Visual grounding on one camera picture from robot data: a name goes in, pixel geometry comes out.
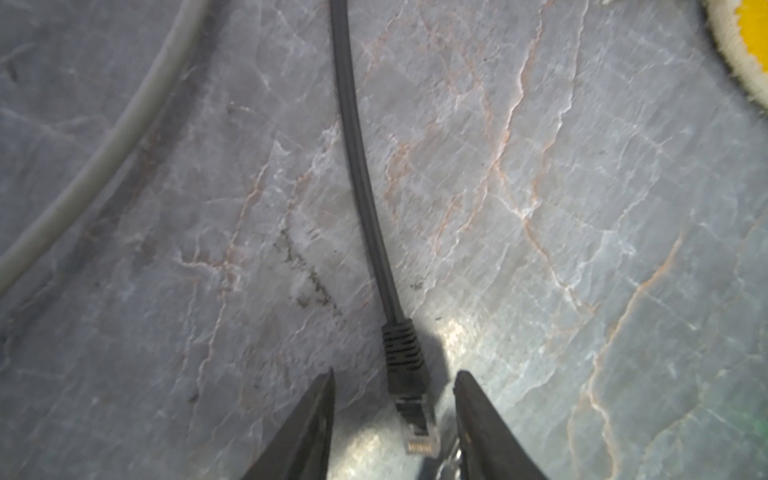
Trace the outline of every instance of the yellow object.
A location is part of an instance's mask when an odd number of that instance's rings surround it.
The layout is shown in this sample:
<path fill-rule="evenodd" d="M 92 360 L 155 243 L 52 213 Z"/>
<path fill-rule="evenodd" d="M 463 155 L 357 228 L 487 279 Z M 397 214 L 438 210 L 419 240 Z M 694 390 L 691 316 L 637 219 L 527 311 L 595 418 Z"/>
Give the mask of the yellow object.
<path fill-rule="evenodd" d="M 720 52 L 750 97 L 768 109 L 768 0 L 707 0 Z"/>

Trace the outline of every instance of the cable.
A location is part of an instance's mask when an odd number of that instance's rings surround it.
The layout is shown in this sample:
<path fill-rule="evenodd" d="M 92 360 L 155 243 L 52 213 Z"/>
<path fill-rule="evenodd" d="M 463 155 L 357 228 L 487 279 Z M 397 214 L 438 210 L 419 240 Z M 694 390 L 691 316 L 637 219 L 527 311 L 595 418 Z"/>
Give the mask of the cable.
<path fill-rule="evenodd" d="M 389 258 L 384 247 L 384 238 L 379 226 L 379 217 L 376 215 L 376 203 L 373 200 L 373 189 L 368 175 L 366 152 L 362 145 L 360 119 L 357 114 L 355 76 L 352 67 L 352 50 L 349 46 L 349 20 L 346 0 L 331 0 L 331 24 L 333 26 L 336 86 L 344 129 L 346 157 L 355 193 L 355 203 L 362 225 L 362 234 L 366 239 L 368 254 L 373 266 L 373 275 L 376 277 L 376 285 L 379 286 L 379 295 L 382 299 L 387 323 L 403 323 L 405 315 L 402 313 L 395 279 L 392 276 Z"/>
<path fill-rule="evenodd" d="M 211 0 L 184 0 L 160 53 L 114 127 L 77 177 L 0 257 L 0 296 L 83 213 L 144 136 L 176 83 Z"/>
<path fill-rule="evenodd" d="M 440 452 L 440 435 L 427 393 L 429 370 L 413 321 L 405 318 L 397 296 L 379 218 L 376 216 L 366 152 L 362 145 L 346 0 L 330 0 L 330 10 L 336 93 L 339 97 L 346 159 L 362 233 L 386 315 L 382 340 L 386 356 L 387 389 L 402 419 L 406 451 L 436 457 Z"/>

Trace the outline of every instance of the flat black cable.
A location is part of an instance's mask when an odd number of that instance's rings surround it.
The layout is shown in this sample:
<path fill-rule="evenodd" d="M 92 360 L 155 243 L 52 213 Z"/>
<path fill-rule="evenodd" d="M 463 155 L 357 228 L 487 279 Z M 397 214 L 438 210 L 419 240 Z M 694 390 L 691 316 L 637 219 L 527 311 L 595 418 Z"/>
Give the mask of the flat black cable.
<path fill-rule="evenodd" d="M 349 175 L 368 256 L 386 316 L 382 337 L 387 365 L 387 389 L 404 421 L 408 453 L 437 456 L 440 442 L 432 403 L 427 394 L 429 371 L 413 322 L 406 319 L 400 306 L 379 218 L 376 215 L 376 203 L 373 199 L 357 112 L 346 0 L 330 0 L 330 13 L 336 92 L 339 97 Z"/>

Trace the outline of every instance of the marble surface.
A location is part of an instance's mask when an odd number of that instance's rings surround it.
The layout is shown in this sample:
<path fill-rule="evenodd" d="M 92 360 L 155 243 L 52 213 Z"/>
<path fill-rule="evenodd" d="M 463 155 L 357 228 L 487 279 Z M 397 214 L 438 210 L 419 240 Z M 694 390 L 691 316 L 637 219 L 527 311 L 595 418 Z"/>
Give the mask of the marble surface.
<path fill-rule="evenodd" d="M 0 248 L 178 5 L 0 4 Z M 765 478 L 768 121 L 700 6 L 350 0 L 350 23 L 444 428 L 469 369 L 552 480 Z M 152 132 L 0 300 L 0 477 L 236 479 L 333 367 L 330 478 L 429 478 L 386 396 L 340 134 L 327 4 L 215 2 Z"/>

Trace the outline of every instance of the thick gray cable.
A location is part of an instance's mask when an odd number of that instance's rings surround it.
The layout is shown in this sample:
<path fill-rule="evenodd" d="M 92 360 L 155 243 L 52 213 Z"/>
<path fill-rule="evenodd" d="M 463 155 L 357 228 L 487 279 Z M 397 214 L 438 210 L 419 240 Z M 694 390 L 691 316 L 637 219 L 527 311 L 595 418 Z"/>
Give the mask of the thick gray cable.
<path fill-rule="evenodd" d="M 0 257 L 0 296 L 83 213 L 152 124 L 197 43 L 210 0 L 184 0 L 160 53 L 77 177 Z"/>

